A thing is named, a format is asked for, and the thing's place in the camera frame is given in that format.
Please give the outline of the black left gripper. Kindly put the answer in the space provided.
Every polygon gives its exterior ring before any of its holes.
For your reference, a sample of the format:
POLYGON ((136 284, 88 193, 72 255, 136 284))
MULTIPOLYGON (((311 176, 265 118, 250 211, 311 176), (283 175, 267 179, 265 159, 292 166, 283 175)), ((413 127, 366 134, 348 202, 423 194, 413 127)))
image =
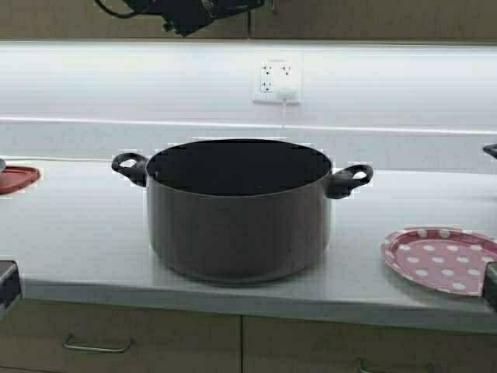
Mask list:
POLYGON ((250 12, 265 5, 264 0, 253 1, 173 1, 165 7, 161 17, 165 32, 174 31, 187 37, 210 24, 250 12))

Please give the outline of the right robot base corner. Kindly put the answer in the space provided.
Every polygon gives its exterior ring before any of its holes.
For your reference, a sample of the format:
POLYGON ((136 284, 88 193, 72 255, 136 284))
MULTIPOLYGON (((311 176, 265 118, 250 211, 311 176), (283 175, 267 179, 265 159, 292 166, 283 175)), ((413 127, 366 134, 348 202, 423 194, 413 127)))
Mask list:
POLYGON ((491 262, 486 265, 485 278, 482 289, 482 297, 488 305, 496 312, 497 310, 497 263, 491 262))

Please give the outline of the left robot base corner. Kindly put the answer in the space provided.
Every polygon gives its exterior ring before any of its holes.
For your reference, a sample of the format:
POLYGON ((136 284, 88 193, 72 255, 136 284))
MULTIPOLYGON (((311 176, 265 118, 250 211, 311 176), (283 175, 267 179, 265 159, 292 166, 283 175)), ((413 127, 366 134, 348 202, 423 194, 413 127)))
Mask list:
POLYGON ((22 297, 19 269, 15 261, 2 260, 0 264, 0 301, 1 319, 12 310, 13 305, 22 297))

